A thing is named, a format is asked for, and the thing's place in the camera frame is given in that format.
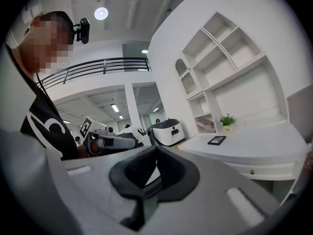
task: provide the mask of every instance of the man's ear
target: man's ear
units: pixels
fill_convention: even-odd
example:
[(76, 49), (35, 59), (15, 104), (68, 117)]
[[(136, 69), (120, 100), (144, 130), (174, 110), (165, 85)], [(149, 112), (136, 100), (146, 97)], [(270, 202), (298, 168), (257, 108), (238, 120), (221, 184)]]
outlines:
[(38, 27), (40, 23), (40, 16), (36, 16), (30, 23), (30, 27)]

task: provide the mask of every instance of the black t-shirt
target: black t-shirt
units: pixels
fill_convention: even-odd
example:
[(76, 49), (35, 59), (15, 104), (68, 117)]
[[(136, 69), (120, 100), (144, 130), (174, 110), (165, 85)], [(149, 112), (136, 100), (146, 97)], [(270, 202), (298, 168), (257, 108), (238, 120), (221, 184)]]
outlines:
[(77, 147), (73, 136), (64, 124), (51, 99), (21, 70), (15, 61), (11, 48), (7, 46), (11, 58), (29, 85), (36, 94), (36, 99), (31, 105), (22, 124), (21, 132), (38, 139), (44, 147), (62, 153), (62, 160), (77, 159)]

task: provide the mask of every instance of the hand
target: hand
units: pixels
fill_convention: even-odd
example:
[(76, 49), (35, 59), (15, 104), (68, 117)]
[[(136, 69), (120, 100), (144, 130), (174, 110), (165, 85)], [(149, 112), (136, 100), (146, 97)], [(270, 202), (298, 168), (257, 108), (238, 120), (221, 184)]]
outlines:
[(84, 158), (90, 157), (90, 155), (85, 151), (83, 144), (77, 146), (77, 153), (78, 153), (79, 159), (84, 159)]
[(98, 148), (99, 148), (98, 147), (98, 139), (91, 140), (91, 142), (90, 142), (90, 150), (91, 150), (92, 154), (97, 154), (99, 152)]

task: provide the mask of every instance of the ceiling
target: ceiling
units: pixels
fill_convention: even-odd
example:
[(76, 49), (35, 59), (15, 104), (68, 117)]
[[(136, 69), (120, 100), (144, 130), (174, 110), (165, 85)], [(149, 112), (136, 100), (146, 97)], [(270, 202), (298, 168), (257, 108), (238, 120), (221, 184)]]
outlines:
[[(28, 27), (31, 17), (34, 17), (39, 11), (45, 13), (63, 10), (67, 12), (75, 24), (84, 17), (88, 18), (90, 22), (89, 42), (91, 43), (105, 40), (150, 41), (157, 28), (182, 1), (30, 0), (22, 13), (23, 25), (13, 27), (15, 31), (18, 28), (21, 32), (14, 32), (14, 34), (19, 41)], [(94, 17), (94, 11), (98, 7), (106, 7), (109, 11), (109, 16), (103, 21)]]
[[(134, 87), (134, 95), (140, 116), (152, 113), (157, 107), (159, 110), (163, 109), (156, 85), (136, 86)], [(117, 106), (118, 113), (113, 110), (112, 104)], [(114, 90), (111, 91), (110, 88), (106, 87), (102, 92), (63, 102), (56, 105), (56, 108), (61, 118), (70, 121), (72, 125), (82, 124), (86, 116), (102, 123), (119, 121), (121, 120), (119, 115), (123, 119), (130, 118), (123, 86), (115, 86)]]

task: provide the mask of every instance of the wall shelf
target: wall shelf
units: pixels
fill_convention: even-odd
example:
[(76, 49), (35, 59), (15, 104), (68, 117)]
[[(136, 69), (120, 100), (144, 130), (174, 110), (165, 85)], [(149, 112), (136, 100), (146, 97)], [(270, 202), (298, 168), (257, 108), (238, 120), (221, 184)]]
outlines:
[(211, 112), (203, 92), (189, 99), (188, 102), (194, 117), (201, 117), (203, 114), (208, 114)]
[(288, 120), (277, 74), (260, 47), (216, 12), (183, 49), (176, 69), (199, 133), (221, 133), (231, 114), (238, 129)]
[(204, 112), (204, 113), (199, 114), (199, 115), (196, 115), (196, 116), (194, 116), (194, 117), (195, 117), (195, 118), (200, 118), (200, 117), (203, 117), (203, 116), (206, 116), (206, 115), (212, 116), (212, 114), (211, 114), (210, 112)]
[(218, 12), (203, 26), (218, 42), (223, 40), (236, 27), (231, 20)]
[(256, 43), (240, 28), (232, 31), (232, 33), (221, 42), (221, 45), (238, 69), (244, 67), (244, 64), (249, 63), (262, 53)]
[(200, 29), (185, 47), (183, 53), (185, 53), (190, 65), (194, 66), (215, 46), (215, 42)]
[(221, 80), (220, 82), (211, 85), (206, 90), (213, 91), (213, 90), (216, 90), (217, 88), (231, 82), (232, 80), (236, 79), (237, 77), (239, 77), (239, 76), (247, 73), (248, 71), (254, 69), (255, 67), (259, 66), (263, 62), (264, 58), (265, 58), (265, 55), (263, 53), (258, 55), (254, 60), (252, 60), (250, 63), (248, 63), (247, 65), (242, 67), (240, 70), (231, 74), (230, 76), (228, 76), (224, 80)]

